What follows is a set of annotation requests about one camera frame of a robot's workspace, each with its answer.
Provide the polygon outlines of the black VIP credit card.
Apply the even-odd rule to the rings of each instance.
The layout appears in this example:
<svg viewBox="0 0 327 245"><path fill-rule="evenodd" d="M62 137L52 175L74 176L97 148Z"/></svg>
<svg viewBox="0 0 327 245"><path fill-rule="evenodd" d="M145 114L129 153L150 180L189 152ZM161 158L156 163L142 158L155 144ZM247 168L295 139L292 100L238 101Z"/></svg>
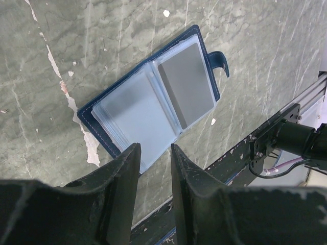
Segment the black VIP credit card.
<svg viewBox="0 0 327 245"><path fill-rule="evenodd" d="M180 126L185 130L215 105L199 45L177 47L156 62Z"/></svg>

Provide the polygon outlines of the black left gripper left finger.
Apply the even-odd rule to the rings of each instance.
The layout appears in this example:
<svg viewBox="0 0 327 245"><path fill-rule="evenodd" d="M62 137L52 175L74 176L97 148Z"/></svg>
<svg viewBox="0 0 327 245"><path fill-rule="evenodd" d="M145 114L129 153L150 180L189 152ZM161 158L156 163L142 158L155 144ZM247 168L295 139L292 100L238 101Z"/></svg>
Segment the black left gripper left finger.
<svg viewBox="0 0 327 245"><path fill-rule="evenodd" d="M133 143L111 162L65 185L92 201L91 244L129 244L140 164L141 145Z"/></svg>

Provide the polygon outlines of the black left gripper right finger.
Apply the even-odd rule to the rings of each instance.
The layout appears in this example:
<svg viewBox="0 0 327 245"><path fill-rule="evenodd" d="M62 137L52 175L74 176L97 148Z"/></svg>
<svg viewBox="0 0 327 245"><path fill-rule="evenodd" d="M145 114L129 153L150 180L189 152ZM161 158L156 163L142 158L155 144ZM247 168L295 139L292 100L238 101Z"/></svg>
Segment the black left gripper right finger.
<svg viewBox="0 0 327 245"><path fill-rule="evenodd" d="M221 183L171 145L173 211L178 244L227 244Z"/></svg>

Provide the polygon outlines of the blue leather card holder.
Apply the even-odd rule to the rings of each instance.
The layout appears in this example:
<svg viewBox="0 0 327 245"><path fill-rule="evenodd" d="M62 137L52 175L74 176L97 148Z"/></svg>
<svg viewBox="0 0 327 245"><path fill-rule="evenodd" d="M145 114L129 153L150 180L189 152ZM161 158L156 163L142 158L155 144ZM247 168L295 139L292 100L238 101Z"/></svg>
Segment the blue leather card holder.
<svg viewBox="0 0 327 245"><path fill-rule="evenodd" d="M156 60L177 47L198 43L212 87L212 110L183 130L157 69ZM198 25L192 25L143 60L115 83L84 105L78 118L111 157L128 146L140 143L140 173L147 171L179 136L208 115L217 105L220 92L214 69L229 74L228 63L220 51L208 53Z"/></svg>

